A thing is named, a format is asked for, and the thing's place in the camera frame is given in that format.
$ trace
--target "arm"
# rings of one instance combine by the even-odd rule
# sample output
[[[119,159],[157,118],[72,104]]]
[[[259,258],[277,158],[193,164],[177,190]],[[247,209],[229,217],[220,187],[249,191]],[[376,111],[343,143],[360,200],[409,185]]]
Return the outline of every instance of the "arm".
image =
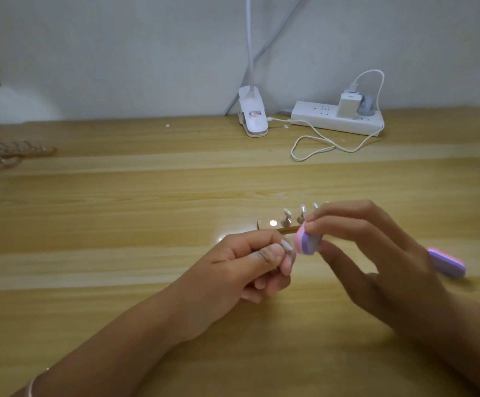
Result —
[[[178,280],[137,304],[40,375],[32,396],[128,397],[172,347],[202,334],[244,298],[290,283],[293,249],[276,230],[228,235]],[[22,388],[12,397],[23,397]]]
[[[365,274],[334,244],[318,247],[357,305],[480,388],[480,304],[446,290],[423,246],[370,201],[328,203],[306,221],[307,233],[354,241],[375,264],[378,273]]]

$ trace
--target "power strip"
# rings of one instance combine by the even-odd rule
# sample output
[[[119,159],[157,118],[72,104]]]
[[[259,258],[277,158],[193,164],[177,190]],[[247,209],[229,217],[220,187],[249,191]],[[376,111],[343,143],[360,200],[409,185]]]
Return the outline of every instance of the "power strip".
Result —
[[[348,119],[338,117],[338,109],[339,106],[332,104],[297,101],[289,121],[296,125],[309,126],[311,124],[317,128],[359,135],[373,135],[376,133],[374,136],[378,136],[381,129],[385,126],[383,116],[379,110],[376,110],[376,113],[370,117],[356,114],[353,118]]]

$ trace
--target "white wall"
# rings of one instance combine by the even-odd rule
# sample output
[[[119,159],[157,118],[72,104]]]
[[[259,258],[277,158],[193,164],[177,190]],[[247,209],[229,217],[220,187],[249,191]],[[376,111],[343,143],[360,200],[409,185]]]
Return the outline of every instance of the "white wall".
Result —
[[[254,0],[256,50],[295,1]],[[220,114],[245,43],[244,0],[0,0],[0,123]],[[256,83],[275,112],[369,68],[383,108],[480,105],[480,0],[306,0]]]

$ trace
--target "bracelet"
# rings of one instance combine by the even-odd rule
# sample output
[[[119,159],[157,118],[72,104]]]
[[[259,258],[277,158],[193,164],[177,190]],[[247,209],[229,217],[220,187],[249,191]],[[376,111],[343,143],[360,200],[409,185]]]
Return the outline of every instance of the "bracelet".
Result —
[[[34,380],[38,379],[43,373],[40,373],[32,378],[29,384],[26,386],[25,389],[25,397],[32,397],[32,386],[34,386]]]

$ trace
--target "nail file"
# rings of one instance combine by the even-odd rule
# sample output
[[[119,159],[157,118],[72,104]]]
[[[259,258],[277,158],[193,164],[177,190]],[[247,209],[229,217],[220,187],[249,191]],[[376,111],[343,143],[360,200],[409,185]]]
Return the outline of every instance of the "nail file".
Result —
[[[322,235],[308,235],[305,233],[303,224],[295,234],[295,251],[304,255],[313,255],[322,238]]]
[[[428,249],[435,270],[450,278],[462,278],[466,275],[466,266],[457,258],[436,248]]]

